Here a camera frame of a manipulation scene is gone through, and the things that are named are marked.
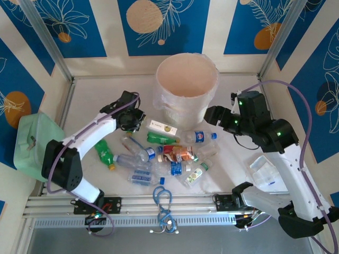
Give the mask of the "clear plastic tray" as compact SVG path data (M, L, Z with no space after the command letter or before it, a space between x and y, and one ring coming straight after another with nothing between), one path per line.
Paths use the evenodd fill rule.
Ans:
M249 166L253 184L265 192L287 192L280 173L265 155L259 156Z

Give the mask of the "green soda bottle yellow cap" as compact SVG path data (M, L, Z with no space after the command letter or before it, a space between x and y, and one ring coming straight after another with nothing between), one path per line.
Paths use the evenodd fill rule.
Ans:
M109 170L115 170L114 155L111 152L107 142L102 139L94 146L100 161L105 164Z

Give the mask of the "long blue label bottle blue cap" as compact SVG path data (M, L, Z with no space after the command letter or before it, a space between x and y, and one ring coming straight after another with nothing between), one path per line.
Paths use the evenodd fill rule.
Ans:
M132 184L141 186L156 186L165 184L164 177L159 177L150 171L140 169L133 170L129 174L128 181L130 181Z

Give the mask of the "blue label bottle white cap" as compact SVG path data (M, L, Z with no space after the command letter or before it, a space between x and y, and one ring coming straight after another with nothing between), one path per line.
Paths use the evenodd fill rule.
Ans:
M161 177L179 176L191 169L192 165L187 162L156 162L152 165L152 171Z

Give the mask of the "clear bottle red blue stripes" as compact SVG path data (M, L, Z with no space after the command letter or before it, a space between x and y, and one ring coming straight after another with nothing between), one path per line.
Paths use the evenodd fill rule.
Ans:
M121 144L133 155L135 156L144 156L145 150L143 146L132 136L130 135L123 135L120 138Z

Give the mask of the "white waste bin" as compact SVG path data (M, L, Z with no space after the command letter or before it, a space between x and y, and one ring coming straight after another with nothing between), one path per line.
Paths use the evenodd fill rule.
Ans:
M206 55L179 53L157 68L153 106L167 123L182 130L198 126L220 82L216 65Z

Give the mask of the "Pepsi bottle blue label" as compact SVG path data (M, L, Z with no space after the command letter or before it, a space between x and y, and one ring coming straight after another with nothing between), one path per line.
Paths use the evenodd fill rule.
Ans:
M185 131L182 139L187 144L209 143L217 138L217 133L210 131Z

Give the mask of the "purple tinted clear bottle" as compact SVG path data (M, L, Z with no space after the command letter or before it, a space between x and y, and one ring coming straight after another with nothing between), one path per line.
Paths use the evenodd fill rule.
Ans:
M129 169L140 169L146 171L152 170L152 163L150 161L142 162L141 160L138 160L136 157L131 155L114 155L113 161L119 166Z

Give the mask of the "blue stethoscope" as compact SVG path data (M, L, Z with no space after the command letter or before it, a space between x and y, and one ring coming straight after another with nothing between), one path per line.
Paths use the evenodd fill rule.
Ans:
M164 207L160 203L160 199L163 196L168 197L168 206ZM153 201L158 207L157 222L160 227L160 231L149 230L151 234L179 234L177 229L177 221L172 217L171 204L172 204L172 193L165 189L163 186L158 186L153 191Z

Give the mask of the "aluminium frame post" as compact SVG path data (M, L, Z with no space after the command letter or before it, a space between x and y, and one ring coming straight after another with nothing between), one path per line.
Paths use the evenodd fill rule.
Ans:
M74 77L69 71L59 48L34 4L30 0L18 0L18 3L56 66L59 68L65 79L72 83Z
M267 72L269 71L271 65L273 64L277 55L279 54L282 46L284 45L286 39L288 38L306 3L307 0L293 0L291 9L286 14L286 17L282 22L278 34L275 37L270 49L268 50L265 60L257 74L259 81L262 81Z

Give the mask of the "lemon label bottle green cap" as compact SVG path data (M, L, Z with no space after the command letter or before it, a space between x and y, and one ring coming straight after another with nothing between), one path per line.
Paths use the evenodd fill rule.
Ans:
M210 167L210 163L207 160L200 163L184 178L183 184L189 188L193 187L204 177Z

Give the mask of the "crushed green plastic bottle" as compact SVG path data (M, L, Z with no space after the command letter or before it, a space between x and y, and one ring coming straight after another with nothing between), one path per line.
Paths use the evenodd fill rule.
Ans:
M170 138L158 133L148 132L147 133L147 141L149 143L156 143L161 145L170 145L170 144L179 144L180 139L178 138Z

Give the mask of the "red orange label bottle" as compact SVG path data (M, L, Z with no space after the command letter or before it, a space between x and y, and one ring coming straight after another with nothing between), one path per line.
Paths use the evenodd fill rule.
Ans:
M194 162L193 147L166 145L163 147L163 153L173 153L176 162Z

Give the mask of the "white carton box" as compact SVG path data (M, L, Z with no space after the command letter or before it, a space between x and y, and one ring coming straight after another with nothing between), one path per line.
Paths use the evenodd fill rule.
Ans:
M151 132L169 137L176 137L179 133L178 128L152 119L147 120L146 128Z

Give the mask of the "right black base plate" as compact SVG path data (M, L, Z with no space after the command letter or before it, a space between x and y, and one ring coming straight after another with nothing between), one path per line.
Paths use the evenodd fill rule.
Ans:
M231 194L214 194L212 200L216 206L217 212L237 211L238 206L233 201Z

